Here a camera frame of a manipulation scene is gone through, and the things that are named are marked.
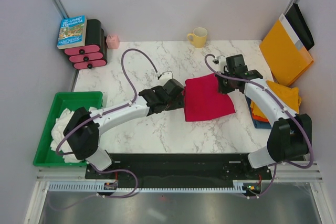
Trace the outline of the crimson red t-shirt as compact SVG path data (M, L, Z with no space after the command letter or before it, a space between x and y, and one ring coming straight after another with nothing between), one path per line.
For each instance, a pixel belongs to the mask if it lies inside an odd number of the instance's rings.
M234 114L235 107L227 94L218 92L215 75L185 80L184 115L186 122L209 121Z

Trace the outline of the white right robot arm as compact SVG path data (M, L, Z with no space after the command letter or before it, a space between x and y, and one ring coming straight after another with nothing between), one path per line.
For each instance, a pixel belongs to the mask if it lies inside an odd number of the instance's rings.
M240 166L241 174L251 179L259 173L259 168L282 162L310 168L313 161L307 165L292 162L297 157L313 154L310 116L287 106L257 70L248 69L243 55L218 56L213 63L218 65L215 71L218 91L222 94L240 91L260 108L271 126L266 146L248 154L248 161Z

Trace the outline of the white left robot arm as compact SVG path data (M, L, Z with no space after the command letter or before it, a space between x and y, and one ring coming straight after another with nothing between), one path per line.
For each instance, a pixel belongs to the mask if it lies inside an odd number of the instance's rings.
M125 122L183 108L183 92L183 85L170 79L163 86L142 90L128 104L94 111L78 108L64 130L70 153L76 159L92 164L103 178L111 178L115 165L107 151L100 147L100 137Z

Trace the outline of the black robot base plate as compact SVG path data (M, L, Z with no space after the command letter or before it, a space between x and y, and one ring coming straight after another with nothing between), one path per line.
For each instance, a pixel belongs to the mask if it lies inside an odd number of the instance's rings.
M235 180L270 180L268 167L254 169L246 153L196 154L123 154L112 153L108 170L117 173L100 174L87 166L86 179L117 179L121 186L204 188L229 187Z

